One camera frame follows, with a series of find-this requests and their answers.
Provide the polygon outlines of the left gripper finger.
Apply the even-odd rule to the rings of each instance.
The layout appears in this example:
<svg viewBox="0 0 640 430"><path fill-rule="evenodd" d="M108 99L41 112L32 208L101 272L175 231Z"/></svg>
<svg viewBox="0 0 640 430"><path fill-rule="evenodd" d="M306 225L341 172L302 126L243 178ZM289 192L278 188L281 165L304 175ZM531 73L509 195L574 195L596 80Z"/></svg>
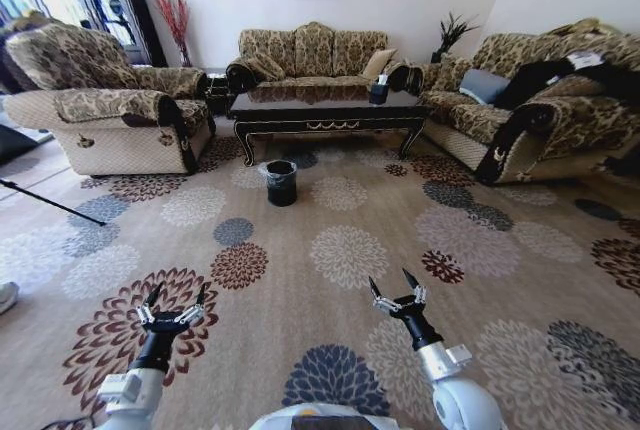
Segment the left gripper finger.
<svg viewBox="0 0 640 430"><path fill-rule="evenodd" d="M191 326L194 322L202 318L204 315L205 295L206 288L205 285L202 285L197 295L196 303L179 314L176 317L176 323L182 326Z"/></svg>
<svg viewBox="0 0 640 430"><path fill-rule="evenodd" d="M162 287L163 283L159 283L146 297L143 304L136 307L136 313L142 326L150 325L155 322L155 317L152 313L152 309L159 297Z"/></svg>

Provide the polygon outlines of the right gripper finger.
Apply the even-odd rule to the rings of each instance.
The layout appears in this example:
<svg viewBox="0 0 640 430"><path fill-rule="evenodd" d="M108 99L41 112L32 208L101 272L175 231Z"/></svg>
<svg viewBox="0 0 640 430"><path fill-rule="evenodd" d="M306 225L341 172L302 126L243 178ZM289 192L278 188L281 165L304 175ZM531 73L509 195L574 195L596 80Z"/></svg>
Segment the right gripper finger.
<svg viewBox="0 0 640 430"><path fill-rule="evenodd" d="M401 305L387 297L384 297L374 280L368 277L369 287L373 296L373 307L381 310L389 315L395 314L401 310Z"/></svg>
<svg viewBox="0 0 640 430"><path fill-rule="evenodd" d="M403 298L403 306L421 306L426 305L427 289L422 286L417 278L405 268L402 269L407 283L409 284L412 294Z"/></svg>

